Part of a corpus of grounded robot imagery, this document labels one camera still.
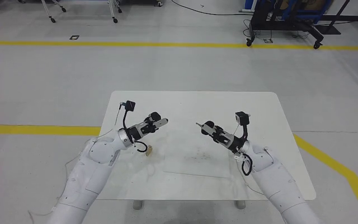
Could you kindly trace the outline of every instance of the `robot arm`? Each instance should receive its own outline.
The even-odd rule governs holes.
[[[295,180],[272,151],[247,140],[248,114],[235,114],[244,134],[238,138],[208,121],[197,124],[202,134],[209,135],[216,143],[234,153],[237,160],[243,159],[242,171],[252,177],[267,199],[277,208],[287,224],[323,224],[307,205]]]
[[[122,105],[125,106],[126,116],[127,111],[134,110],[135,103],[127,101],[121,103]],[[124,118],[123,128],[112,129],[87,141],[48,224],[81,224],[88,209],[106,185],[120,151],[130,148],[167,123],[168,119],[162,119],[157,112],[151,113],[142,123],[130,128],[125,127]]]

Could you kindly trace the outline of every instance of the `caster wheel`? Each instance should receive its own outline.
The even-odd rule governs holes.
[[[316,41],[316,42],[314,42],[313,48],[318,49],[320,46],[321,46],[321,43]]]

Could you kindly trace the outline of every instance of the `white table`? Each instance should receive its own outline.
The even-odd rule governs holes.
[[[315,198],[312,182],[275,93],[115,91],[107,107],[101,134],[113,128],[119,102],[126,100],[136,102],[134,112],[127,115],[128,127],[142,122],[153,111],[168,118],[169,122],[143,138],[153,146],[148,157],[133,148],[121,151],[99,199],[266,200],[245,186],[232,153],[202,135],[195,125],[195,122],[202,124],[212,120],[233,133],[237,127],[234,113],[238,111],[251,115],[248,139],[269,146],[292,174],[303,197],[306,200]],[[121,127],[122,117],[123,111],[118,127]],[[242,128],[239,127],[236,136],[241,135]],[[197,150],[198,156],[189,155],[191,148]],[[220,170],[222,173],[214,176],[224,177],[210,176],[210,173],[209,176],[174,173],[170,170],[171,164],[178,166],[180,163],[173,160],[173,152],[177,153],[178,161],[184,163],[174,169],[184,169],[184,172],[189,169],[194,173]],[[225,156],[227,165],[222,164]],[[211,162],[200,162],[204,158]],[[260,191],[252,177],[245,178],[251,188]]]

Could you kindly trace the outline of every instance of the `floor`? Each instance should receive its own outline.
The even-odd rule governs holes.
[[[242,2],[178,0],[211,13],[237,13]],[[245,44],[244,19],[189,11],[170,0],[163,7],[122,6],[118,24],[105,1],[61,1],[63,13],[17,1],[0,3],[0,41],[77,41]],[[324,45],[357,46],[358,24],[337,25],[341,36]],[[291,130],[358,174],[358,52],[284,49],[314,40],[272,32],[274,47],[105,47],[0,45],[0,124],[100,126],[115,90],[272,91]],[[263,44],[261,32],[254,44]],[[0,223],[31,223],[27,210],[46,213],[65,181],[64,164],[88,136],[0,135]],[[325,223],[355,223],[358,200],[347,180],[304,150],[317,192],[308,203]],[[47,217],[35,216],[36,224]],[[231,201],[97,200],[91,223],[284,223],[267,201],[239,211]]]

